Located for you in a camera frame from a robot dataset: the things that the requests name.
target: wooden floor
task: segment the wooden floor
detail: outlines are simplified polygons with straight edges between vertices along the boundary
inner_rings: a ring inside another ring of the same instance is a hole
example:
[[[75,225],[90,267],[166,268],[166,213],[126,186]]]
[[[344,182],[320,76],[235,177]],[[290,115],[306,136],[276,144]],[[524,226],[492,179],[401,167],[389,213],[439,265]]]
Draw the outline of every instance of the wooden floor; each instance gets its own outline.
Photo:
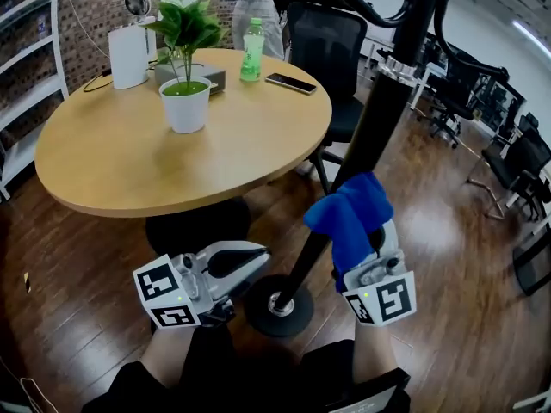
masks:
[[[485,143],[468,125],[463,137],[477,150]],[[482,216],[488,198],[464,183],[474,162],[406,114],[376,169],[416,274],[418,313],[391,326],[399,364],[412,376],[412,411],[504,412],[548,383],[549,288],[521,297],[509,264],[522,220]],[[294,172],[246,196],[250,240],[272,249],[272,272],[292,268],[308,234],[302,216],[319,197],[318,183]],[[36,176],[0,206],[0,354],[20,376],[36,379],[61,412],[79,411],[106,391],[149,339],[132,279],[155,256],[144,223],[74,213]],[[544,266],[548,260],[540,258]],[[314,318],[281,342],[297,355],[353,335],[354,318],[330,271],[326,252],[308,278]],[[242,315],[231,329],[240,350],[273,343]]]

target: black pole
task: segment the black pole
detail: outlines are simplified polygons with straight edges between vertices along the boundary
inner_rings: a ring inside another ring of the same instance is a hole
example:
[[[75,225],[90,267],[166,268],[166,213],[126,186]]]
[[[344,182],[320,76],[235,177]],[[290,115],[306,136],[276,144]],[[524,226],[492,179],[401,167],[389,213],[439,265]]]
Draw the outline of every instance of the black pole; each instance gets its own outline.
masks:
[[[360,15],[370,13],[362,0],[344,0]],[[396,42],[392,56],[400,63],[414,66],[424,43],[430,19],[434,13],[436,0],[416,0],[412,14],[404,22],[402,34]],[[394,128],[406,107],[412,92],[412,86],[403,84],[390,76],[379,73],[371,89],[368,101],[362,112],[350,147],[346,152],[337,178],[331,187],[335,192],[344,182],[359,173],[372,171],[393,134]],[[329,238],[325,235],[310,233],[293,270],[275,302],[279,311],[287,306],[300,287],[300,284],[319,256],[325,250]]]

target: white shelf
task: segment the white shelf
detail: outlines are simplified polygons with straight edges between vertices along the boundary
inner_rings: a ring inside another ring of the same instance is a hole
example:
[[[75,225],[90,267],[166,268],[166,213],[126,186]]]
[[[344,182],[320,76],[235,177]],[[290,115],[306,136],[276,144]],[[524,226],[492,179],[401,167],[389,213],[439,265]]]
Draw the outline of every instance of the white shelf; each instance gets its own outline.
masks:
[[[14,6],[5,14],[0,15],[0,32],[20,18],[48,3],[50,3],[50,0],[25,0]]]
[[[4,63],[0,66],[0,75],[2,75],[4,72],[6,72],[12,65],[20,61],[21,59],[24,59],[29,55],[30,53],[33,53],[34,51],[40,49],[41,47],[50,44],[52,42],[52,36],[49,35],[45,39],[42,39],[38,41],[37,43],[34,43],[32,46],[27,47],[26,49],[23,49],[20,51],[15,57]]]
[[[31,90],[0,111],[0,130],[6,128],[13,120],[24,114],[34,104],[61,89],[59,77],[52,75],[36,84]]]
[[[6,158],[2,169],[3,187],[34,161],[36,143],[38,142],[42,127],[44,127],[44,124],[37,126],[31,133],[27,134],[22,140],[16,142],[6,151]]]

